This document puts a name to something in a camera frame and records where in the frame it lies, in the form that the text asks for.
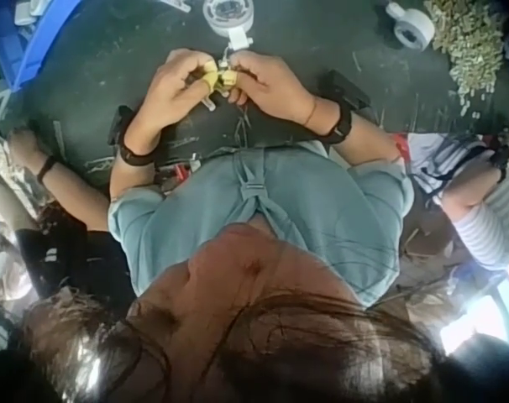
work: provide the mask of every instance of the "window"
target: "window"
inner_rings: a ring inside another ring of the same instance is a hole
[[[509,267],[506,278],[487,296],[473,302],[458,320],[440,332],[446,354],[453,353],[476,333],[509,343]]]

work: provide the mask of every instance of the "blue container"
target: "blue container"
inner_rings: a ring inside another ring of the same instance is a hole
[[[0,0],[0,64],[13,92],[38,75],[45,55],[81,0],[53,0],[39,19],[36,30],[24,47],[13,23],[15,1]]]

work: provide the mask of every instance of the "yellow tape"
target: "yellow tape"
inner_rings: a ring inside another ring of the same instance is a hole
[[[216,71],[206,73],[202,79],[210,86],[210,94],[215,91],[215,84],[218,82],[219,74]]]
[[[238,72],[234,70],[226,70],[221,73],[221,82],[225,88],[230,88],[236,85],[238,81]]]
[[[218,65],[215,60],[207,61],[206,64],[202,67],[205,73],[212,73],[218,70]]]

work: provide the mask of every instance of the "black work surface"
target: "black work surface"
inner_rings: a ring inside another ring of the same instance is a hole
[[[252,50],[283,57],[309,88],[316,76],[336,69],[372,101],[381,125],[400,131],[497,130],[509,119],[509,75],[485,102],[470,111],[482,122],[460,117],[456,85],[445,55],[403,49],[391,21],[367,0],[254,0]],[[422,1],[402,0],[422,8]],[[155,69],[170,50],[189,47],[220,55],[226,40],[202,16],[202,0],[182,13],[154,0],[86,0],[61,31],[40,75],[24,88],[25,112],[61,122],[68,160],[82,166],[112,154],[108,131],[118,105],[136,107]],[[239,111],[220,100],[210,113],[197,107],[171,139],[168,156],[214,154],[239,146],[234,135]],[[308,138],[289,123],[253,115],[247,145],[279,145]]]

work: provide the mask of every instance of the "light blue shirt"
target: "light blue shirt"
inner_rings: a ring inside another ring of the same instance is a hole
[[[141,295],[221,228],[259,212],[279,239],[318,256],[371,306],[399,274],[402,219],[412,200],[399,164],[346,170],[299,147],[247,149],[208,161],[166,199],[128,191],[111,205],[109,228]]]

